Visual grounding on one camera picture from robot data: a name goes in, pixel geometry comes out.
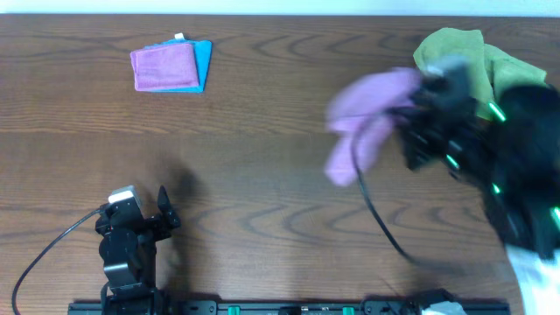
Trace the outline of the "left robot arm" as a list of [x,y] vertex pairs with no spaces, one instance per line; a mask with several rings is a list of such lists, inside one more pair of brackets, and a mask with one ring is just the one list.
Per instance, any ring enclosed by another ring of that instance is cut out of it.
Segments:
[[174,314],[177,307],[156,286],[156,243],[172,236],[181,221],[164,187],[157,195],[159,213],[149,218],[132,185],[113,191],[101,206],[95,231],[102,236],[99,254],[108,282],[101,290],[103,314]]

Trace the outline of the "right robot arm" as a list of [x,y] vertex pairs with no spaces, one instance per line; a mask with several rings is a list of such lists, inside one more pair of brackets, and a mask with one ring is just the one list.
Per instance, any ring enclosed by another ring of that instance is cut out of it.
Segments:
[[475,186],[507,253],[527,314],[559,312],[559,93],[551,85],[517,84],[476,115],[468,64],[442,59],[427,67],[403,120],[407,166],[438,159]]

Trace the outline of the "purple microfiber cloth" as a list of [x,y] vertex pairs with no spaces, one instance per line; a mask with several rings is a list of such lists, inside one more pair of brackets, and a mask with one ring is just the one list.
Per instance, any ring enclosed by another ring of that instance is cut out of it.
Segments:
[[349,186],[361,171],[371,168],[395,126],[386,111],[410,107],[410,94],[422,75],[408,67],[371,73],[340,91],[326,111],[326,129],[339,140],[325,164],[325,175],[336,186]]

